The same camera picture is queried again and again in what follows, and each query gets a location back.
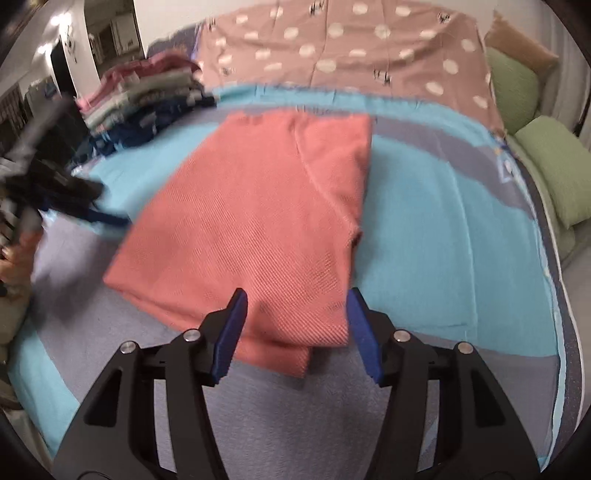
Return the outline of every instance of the green pillow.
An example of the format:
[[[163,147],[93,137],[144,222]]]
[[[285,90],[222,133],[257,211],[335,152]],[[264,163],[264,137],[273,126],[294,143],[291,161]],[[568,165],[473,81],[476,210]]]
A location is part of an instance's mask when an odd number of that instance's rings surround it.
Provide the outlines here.
[[[507,132],[514,135],[535,117],[540,81],[528,67],[495,48],[487,48],[486,56],[491,66],[496,105]]]
[[[546,185],[546,181],[544,180],[544,177],[540,173],[538,167],[535,166],[533,160],[529,158],[528,154],[514,137],[507,135],[506,140],[507,145],[509,145],[509,148],[513,154],[519,160],[521,160],[521,163],[523,163],[524,167],[530,173],[531,178],[534,179],[535,186],[538,187],[538,192],[540,192],[540,196],[544,201],[544,207],[546,209],[546,214],[548,215],[548,221],[550,222],[552,230],[554,231],[558,255],[562,260],[563,258],[566,258],[569,253],[572,252],[572,250],[574,250],[576,243],[574,230],[572,228],[566,228],[558,219],[556,215],[556,209],[554,208],[554,203],[552,202],[552,197],[550,196],[550,191]]]
[[[515,137],[540,169],[566,228],[591,218],[591,153],[560,122],[539,116]]]

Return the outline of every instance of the silver bolt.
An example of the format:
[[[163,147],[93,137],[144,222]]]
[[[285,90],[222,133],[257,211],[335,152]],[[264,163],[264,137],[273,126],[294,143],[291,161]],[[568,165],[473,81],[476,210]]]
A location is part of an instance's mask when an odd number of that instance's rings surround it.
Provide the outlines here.
[[[460,351],[460,353],[463,353],[465,355],[470,355],[474,351],[474,347],[468,342],[458,343],[457,349]]]
[[[135,350],[136,346],[137,345],[135,344],[135,342],[132,342],[130,340],[128,342],[123,342],[119,347],[119,350],[121,350],[121,353],[131,353]]]
[[[410,333],[406,330],[396,330],[394,332],[394,340],[397,342],[408,342],[410,340]]]
[[[183,334],[183,338],[186,342],[196,342],[201,338],[201,332],[199,330],[192,328],[190,330],[187,330]]]

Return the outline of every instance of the pink folded garment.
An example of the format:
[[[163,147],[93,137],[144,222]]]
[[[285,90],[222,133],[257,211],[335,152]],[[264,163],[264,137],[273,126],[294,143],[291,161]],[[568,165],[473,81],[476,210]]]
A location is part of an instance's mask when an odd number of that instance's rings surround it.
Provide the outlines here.
[[[123,82],[126,77],[137,76],[137,79],[140,79],[185,67],[191,68],[192,72],[199,70],[199,66],[195,62],[175,50],[163,51],[147,60],[134,60],[116,65],[103,75],[100,87],[95,93],[76,101],[78,108],[82,113],[86,113],[98,106],[102,100],[113,93],[117,85]]]
[[[178,330],[242,287],[236,358],[302,377],[310,347],[348,340],[370,146],[365,115],[230,116],[142,212],[106,284]]]

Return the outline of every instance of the blue and gray bed sheet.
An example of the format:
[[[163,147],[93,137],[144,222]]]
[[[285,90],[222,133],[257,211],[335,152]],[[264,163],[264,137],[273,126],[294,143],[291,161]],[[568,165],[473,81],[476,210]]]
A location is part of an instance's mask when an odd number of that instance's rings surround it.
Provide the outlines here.
[[[103,207],[137,218],[232,112],[369,113],[372,159],[353,282],[370,308],[427,342],[474,343],[544,466],[576,428],[582,364],[539,195],[504,145],[439,105],[268,86],[217,94],[216,109],[95,165],[90,175],[109,188]],[[58,218],[38,255],[10,376],[53,453],[120,343],[157,345],[177,335],[103,285],[119,242],[111,233]],[[433,461],[437,389],[434,382],[421,467]],[[173,469],[162,385],[156,393],[159,456]],[[388,394],[350,345],[314,351],[303,380],[235,361],[206,400],[230,478],[345,480],[363,477]]]

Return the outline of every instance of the brown pillow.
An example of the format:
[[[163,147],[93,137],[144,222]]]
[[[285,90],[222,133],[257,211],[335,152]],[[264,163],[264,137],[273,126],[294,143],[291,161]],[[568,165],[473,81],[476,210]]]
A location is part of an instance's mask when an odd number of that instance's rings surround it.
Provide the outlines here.
[[[484,43],[517,60],[539,76],[545,76],[559,59],[558,55],[516,30],[496,10]]]

